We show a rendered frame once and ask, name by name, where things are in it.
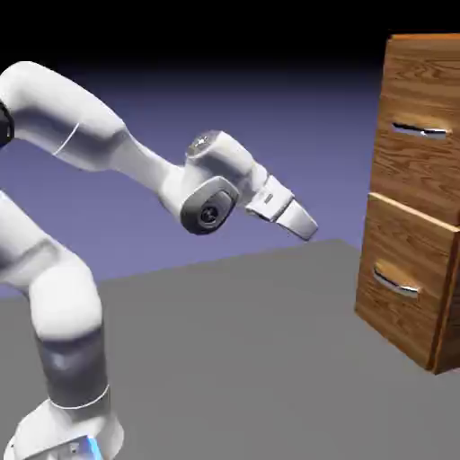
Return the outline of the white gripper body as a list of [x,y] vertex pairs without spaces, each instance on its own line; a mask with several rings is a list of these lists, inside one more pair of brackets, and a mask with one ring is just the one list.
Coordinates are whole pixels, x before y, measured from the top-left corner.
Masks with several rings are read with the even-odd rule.
[[276,224],[302,240],[310,240],[318,224],[296,200],[292,199],[276,220]]

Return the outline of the protruding wooden drawer front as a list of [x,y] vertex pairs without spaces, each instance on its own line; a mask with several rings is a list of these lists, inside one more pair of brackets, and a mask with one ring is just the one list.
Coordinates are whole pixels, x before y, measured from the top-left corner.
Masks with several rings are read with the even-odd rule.
[[[419,296],[383,286],[374,267]],[[460,368],[460,227],[369,193],[355,311],[427,371]]]

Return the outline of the wooden cabinet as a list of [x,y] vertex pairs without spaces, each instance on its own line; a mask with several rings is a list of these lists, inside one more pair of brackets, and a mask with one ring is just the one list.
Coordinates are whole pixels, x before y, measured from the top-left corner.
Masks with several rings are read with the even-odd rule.
[[427,371],[460,367],[460,33],[387,41],[355,310]]

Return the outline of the plain wooden drawer front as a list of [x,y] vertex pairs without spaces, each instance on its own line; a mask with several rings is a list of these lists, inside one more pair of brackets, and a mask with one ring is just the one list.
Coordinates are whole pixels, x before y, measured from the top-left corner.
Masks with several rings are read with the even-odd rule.
[[[415,137],[393,122],[450,133]],[[460,33],[387,41],[370,189],[460,226]]]

